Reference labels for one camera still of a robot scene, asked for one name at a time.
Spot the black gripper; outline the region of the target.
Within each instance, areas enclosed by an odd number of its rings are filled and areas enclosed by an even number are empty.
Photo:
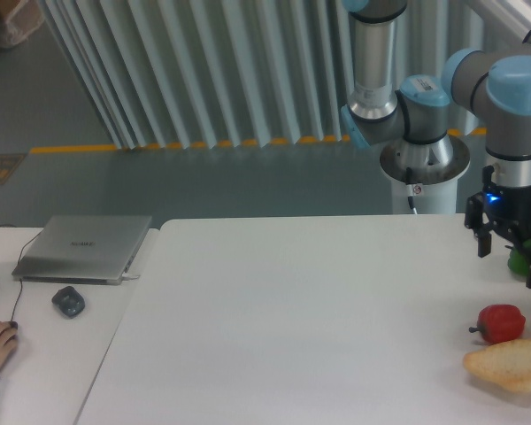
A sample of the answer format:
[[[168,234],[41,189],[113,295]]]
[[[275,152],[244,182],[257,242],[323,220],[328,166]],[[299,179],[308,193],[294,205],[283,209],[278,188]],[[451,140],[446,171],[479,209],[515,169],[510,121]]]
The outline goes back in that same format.
[[[465,227],[473,231],[477,254],[491,253],[493,233],[517,247],[527,263],[526,287],[531,289],[531,185],[503,186],[494,182],[495,168],[482,169],[482,189],[466,201]]]

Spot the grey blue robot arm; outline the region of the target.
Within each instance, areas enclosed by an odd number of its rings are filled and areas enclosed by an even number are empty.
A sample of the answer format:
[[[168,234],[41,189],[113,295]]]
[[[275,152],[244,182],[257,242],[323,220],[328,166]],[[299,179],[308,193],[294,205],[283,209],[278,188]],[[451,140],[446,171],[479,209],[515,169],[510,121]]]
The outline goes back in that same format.
[[[466,201],[465,225],[480,257],[493,236],[511,248],[509,268],[531,288],[531,1],[472,1],[471,9],[511,48],[464,49],[440,78],[392,81],[396,26],[404,1],[347,1],[355,24],[354,89],[342,122],[359,148],[383,143],[381,170],[396,185],[397,204],[417,213],[424,189],[455,182],[469,151],[447,133],[447,109],[457,104],[487,127],[481,190]]]

